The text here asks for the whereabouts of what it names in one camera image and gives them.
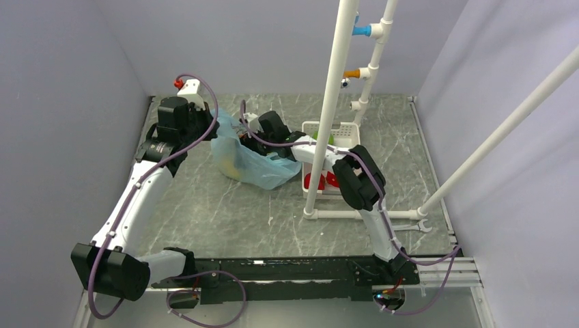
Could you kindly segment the red fake bell pepper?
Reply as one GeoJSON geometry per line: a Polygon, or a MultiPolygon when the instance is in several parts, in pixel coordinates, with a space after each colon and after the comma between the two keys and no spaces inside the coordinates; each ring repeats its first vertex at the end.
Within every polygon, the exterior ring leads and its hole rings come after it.
{"type": "Polygon", "coordinates": [[[328,184],[334,188],[339,188],[339,182],[337,180],[336,175],[334,175],[330,171],[326,172],[326,184],[328,184]]]}

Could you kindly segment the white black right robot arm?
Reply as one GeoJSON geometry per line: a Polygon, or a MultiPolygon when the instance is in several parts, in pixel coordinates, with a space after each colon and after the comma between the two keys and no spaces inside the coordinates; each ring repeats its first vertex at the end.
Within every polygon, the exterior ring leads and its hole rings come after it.
{"type": "MultiPolygon", "coordinates": [[[[294,162],[313,163],[317,141],[301,131],[288,129],[276,111],[256,116],[246,112],[246,103],[242,101],[240,122],[247,129],[242,142],[247,141],[252,151],[275,152],[294,162]]],[[[366,225],[373,255],[379,261],[376,265],[379,280],[392,284],[401,277],[408,261],[386,211],[384,175],[360,145],[350,149],[328,146],[322,169],[335,176],[343,200],[357,210],[366,225]]]]}

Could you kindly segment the blue printed plastic bag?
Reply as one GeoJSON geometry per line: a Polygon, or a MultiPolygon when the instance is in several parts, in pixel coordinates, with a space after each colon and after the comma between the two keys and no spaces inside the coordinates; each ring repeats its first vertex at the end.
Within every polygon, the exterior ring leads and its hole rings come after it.
{"type": "Polygon", "coordinates": [[[217,121],[220,124],[217,130],[218,137],[210,142],[213,164],[217,169],[221,161],[235,161],[246,169],[243,179],[237,181],[266,190],[280,187],[300,173],[300,163],[281,158],[276,154],[262,156],[244,147],[239,137],[246,129],[228,112],[219,111],[217,121]]]}

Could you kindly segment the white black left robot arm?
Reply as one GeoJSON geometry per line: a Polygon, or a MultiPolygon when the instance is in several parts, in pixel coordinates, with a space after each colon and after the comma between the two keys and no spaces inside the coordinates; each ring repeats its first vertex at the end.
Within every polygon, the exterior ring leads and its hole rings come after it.
{"type": "Polygon", "coordinates": [[[185,148],[198,139],[215,138],[219,124],[199,96],[166,97],[157,114],[157,122],[137,149],[131,177],[113,212],[90,243],[78,243],[71,252],[86,290],[136,301],[148,286],[165,279],[180,287],[195,281],[192,251],[166,247],[141,257],[135,252],[156,204],[187,157],[185,148]]]}

